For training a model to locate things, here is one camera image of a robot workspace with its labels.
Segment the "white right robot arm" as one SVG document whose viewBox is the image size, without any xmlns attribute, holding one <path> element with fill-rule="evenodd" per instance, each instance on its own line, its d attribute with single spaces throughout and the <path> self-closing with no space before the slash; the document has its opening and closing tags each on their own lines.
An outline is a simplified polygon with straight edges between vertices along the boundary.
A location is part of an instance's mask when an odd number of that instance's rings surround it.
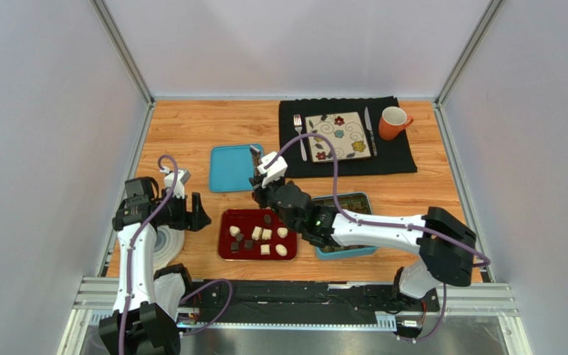
<svg viewBox="0 0 568 355">
<path fill-rule="evenodd" d="M 286 227 L 316 247 L 375 246 L 418 256 L 394 278 L 395 297 L 419 300 L 441 284 L 472 283 L 476 236 L 448 211 L 430 207 L 426 214 L 388 217 L 323 206 L 291 181 L 249 180 L 260 208 L 272 210 Z"/>
</svg>

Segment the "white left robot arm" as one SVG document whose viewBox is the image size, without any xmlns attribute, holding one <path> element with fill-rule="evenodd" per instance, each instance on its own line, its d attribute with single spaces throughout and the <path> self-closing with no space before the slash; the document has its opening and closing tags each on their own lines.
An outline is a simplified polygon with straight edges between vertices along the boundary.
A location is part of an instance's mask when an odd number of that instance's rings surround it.
<svg viewBox="0 0 568 355">
<path fill-rule="evenodd" d="M 118 293 L 112 314 L 99 322 L 99 337 L 110 354 L 179 354 L 177 309 L 192 285 L 182 265 L 154 267 L 158 228 L 200 231 L 211 223 L 200 194 L 185 194 L 189 172 L 164 178 L 160 189 L 152 177 L 125 182 L 123 199 L 112 219 L 120 252 Z"/>
</svg>

